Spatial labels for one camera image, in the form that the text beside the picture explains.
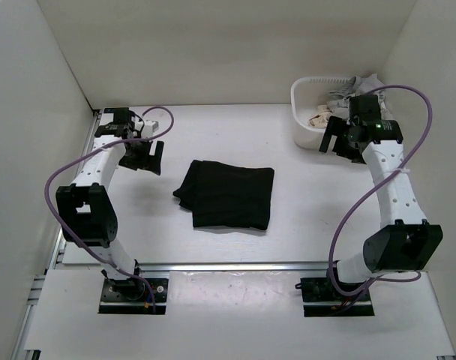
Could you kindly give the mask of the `black trousers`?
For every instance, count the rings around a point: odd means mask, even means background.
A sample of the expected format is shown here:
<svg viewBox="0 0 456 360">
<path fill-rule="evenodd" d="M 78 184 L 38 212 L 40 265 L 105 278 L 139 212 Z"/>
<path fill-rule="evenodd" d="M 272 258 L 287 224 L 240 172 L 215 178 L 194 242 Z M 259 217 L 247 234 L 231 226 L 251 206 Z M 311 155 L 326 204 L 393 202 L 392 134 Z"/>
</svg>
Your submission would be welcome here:
<svg viewBox="0 0 456 360">
<path fill-rule="evenodd" d="M 271 214 L 275 171 L 210 160 L 193 160 L 172 195 L 192 213 L 193 227 L 232 227 L 265 231 Z"/>
</svg>

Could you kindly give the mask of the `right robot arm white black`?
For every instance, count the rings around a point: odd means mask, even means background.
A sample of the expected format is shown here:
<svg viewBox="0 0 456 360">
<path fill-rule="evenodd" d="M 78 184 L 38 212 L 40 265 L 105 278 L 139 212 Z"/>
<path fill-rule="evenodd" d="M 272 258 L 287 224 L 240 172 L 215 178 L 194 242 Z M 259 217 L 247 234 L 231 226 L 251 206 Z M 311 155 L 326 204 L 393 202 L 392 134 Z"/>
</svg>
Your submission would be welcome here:
<svg viewBox="0 0 456 360">
<path fill-rule="evenodd" d="M 346 120 L 332 116 L 320 152 L 332 150 L 353 163 L 367 165 L 373 188 L 344 215 L 335 230 L 328 251 L 325 292 L 341 300 L 365 292 L 375 281 L 393 282 L 394 273 L 420 273 L 443 239 L 439 224 L 431 223 L 414 193 L 407 163 L 425 141 L 433 121 L 431 102 L 427 107 L 427 124 L 414 148 L 404 151 L 404 138 L 395 120 L 385 120 L 376 94 L 349 99 Z M 380 229 L 364 241 L 355 256 L 336 260 L 335 247 L 347 220 L 369 197 L 379 204 Z"/>
</svg>

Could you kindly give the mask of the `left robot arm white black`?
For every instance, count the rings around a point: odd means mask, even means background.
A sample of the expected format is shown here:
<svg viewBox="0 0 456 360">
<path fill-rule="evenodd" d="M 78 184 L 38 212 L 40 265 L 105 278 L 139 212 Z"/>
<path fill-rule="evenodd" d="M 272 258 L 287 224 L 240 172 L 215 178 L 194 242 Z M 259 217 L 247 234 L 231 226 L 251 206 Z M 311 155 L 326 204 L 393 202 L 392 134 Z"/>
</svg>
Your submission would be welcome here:
<svg viewBox="0 0 456 360">
<path fill-rule="evenodd" d="M 55 193 L 65 240 L 102 265 L 110 289 L 127 302 L 143 302 L 146 307 L 154 299 L 153 288 L 117 238 L 118 219 L 108 187 L 118 167 L 161 173 L 164 143 L 153 141 L 158 129 L 157 121 L 128 107 L 104 109 L 81 171 Z"/>
</svg>

